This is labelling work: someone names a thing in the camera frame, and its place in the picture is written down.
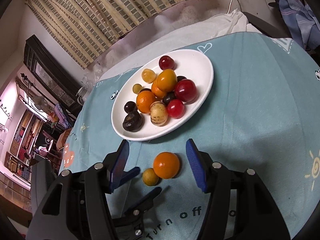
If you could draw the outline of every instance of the white plate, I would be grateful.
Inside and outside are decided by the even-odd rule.
[[[137,95],[132,92],[134,84],[141,84],[143,88],[150,88],[152,84],[144,82],[141,78],[141,73],[144,69],[152,69],[157,75],[162,70],[159,67],[159,59],[161,56],[151,60],[145,64],[131,78],[124,84],[118,93],[111,111],[111,123],[113,129],[122,138],[131,141],[147,141],[154,138],[163,136],[188,121],[200,108],[205,99],[207,98],[213,82],[213,67],[209,58],[193,49],[181,49],[168,52],[167,54],[176,63],[175,73],[177,76],[185,76],[191,79],[197,87],[198,97],[195,101],[185,104],[185,114],[180,119],[169,117],[169,120],[164,126],[155,126],[151,123],[149,114],[141,114],[144,116],[143,127],[137,132],[128,132],[123,129],[122,123],[126,117],[124,105],[128,101],[136,102]]]

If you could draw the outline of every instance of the dark wooden cabinet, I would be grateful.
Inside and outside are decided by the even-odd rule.
[[[26,40],[23,62],[64,108],[78,116],[82,106],[78,104],[76,94],[81,86],[57,62],[35,35]]]

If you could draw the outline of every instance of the striped curtain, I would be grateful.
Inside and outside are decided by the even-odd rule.
[[[50,35],[86,68],[122,36],[184,0],[26,0]]]

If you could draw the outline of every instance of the blue gripper pad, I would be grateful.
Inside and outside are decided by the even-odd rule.
[[[128,141],[123,140],[115,153],[118,156],[110,171],[109,190],[111,192],[113,192],[120,185],[120,181],[124,172],[123,170],[129,157],[129,151],[130,147]]]
[[[192,139],[186,142],[186,154],[197,186],[202,192],[206,192],[208,185],[205,179],[205,167],[201,164],[201,155]]]

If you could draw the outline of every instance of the orange print on tablecloth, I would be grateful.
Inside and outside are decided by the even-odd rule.
[[[64,155],[63,155],[64,168],[69,167],[73,163],[74,157],[75,157],[75,153],[74,151],[69,150],[69,144],[67,143],[64,147]]]

